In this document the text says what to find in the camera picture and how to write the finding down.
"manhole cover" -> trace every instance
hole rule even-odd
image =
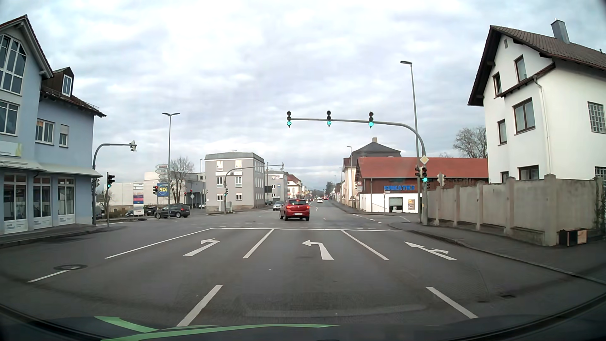
[[[84,264],[68,264],[68,265],[59,265],[55,266],[53,269],[55,270],[80,270],[86,268],[88,265]]]

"traffic light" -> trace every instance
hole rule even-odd
[[[107,173],[107,180],[106,180],[107,189],[110,189],[112,184],[114,182],[116,182],[116,180],[114,180],[115,177],[116,177],[115,175],[111,175],[111,174]]]

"asphalt road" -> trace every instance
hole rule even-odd
[[[0,249],[0,303],[42,319],[174,326],[441,325],[552,314],[606,290],[388,226],[414,217],[312,206],[310,221],[271,209],[198,214]]]

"cloud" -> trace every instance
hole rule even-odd
[[[199,167],[205,154],[255,152],[307,186],[339,179],[342,158],[373,137],[415,154],[400,127],[294,121],[293,117],[414,126],[429,155],[451,150],[456,132],[484,124],[467,98],[490,24],[551,35],[565,20],[572,41],[600,48],[598,4],[487,1],[39,1],[3,0],[0,21],[28,14],[54,69],[71,66],[74,94],[107,114],[95,147],[135,139],[138,151],[107,147],[98,169],[136,181],[171,155]]]

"drainpipe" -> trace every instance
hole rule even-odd
[[[549,127],[547,123],[547,109],[545,108],[545,93],[543,87],[537,82],[537,76],[532,76],[534,83],[539,87],[539,94],[541,95],[541,111],[543,111],[543,127],[545,134],[545,146],[547,147],[547,172],[545,174],[551,174],[551,138],[549,136]]]

